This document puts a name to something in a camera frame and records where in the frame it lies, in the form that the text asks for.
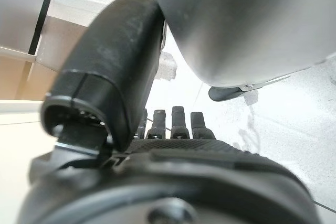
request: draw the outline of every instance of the black plastic part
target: black plastic part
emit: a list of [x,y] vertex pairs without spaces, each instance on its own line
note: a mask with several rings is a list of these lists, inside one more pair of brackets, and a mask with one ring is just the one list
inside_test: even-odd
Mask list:
[[[311,196],[285,168],[238,150],[227,149],[229,156],[193,152],[186,150],[184,141],[193,144],[193,140],[178,140],[178,151],[131,154],[113,169],[63,169],[49,174],[31,189],[17,223],[97,223],[95,217],[104,212],[166,197],[238,216],[244,223],[320,223]],[[236,168],[241,162],[253,163],[257,170]],[[260,164],[270,169],[260,169]]]
[[147,123],[147,109],[144,109],[140,124],[138,126],[138,130],[134,135],[134,139],[144,139],[145,138],[145,131],[146,131],[146,123]]
[[47,93],[41,121],[50,135],[90,113],[118,151],[139,126],[159,66],[164,18],[156,0],[116,0],[90,25]]
[[205,127],[204,117],[202,112],[192,112],[190,114],[191,128],[193,138],[196,139],[216,139],[212,130]]
[[182,106],[174,106],[172,110],[172,130],[171,137],[173,139],[188,139],[189,131],[185,126],[184,109]]
[[215,102],[227,101],[233,98],[237,98],[246,93],[246,91],[242,91],[240,88],[216,88],[211,87],[209,89],[209,97],[211,100]]
[[165,139],[166,138],[166,112],[155,110],[152,127],[148,130],[146,138]]

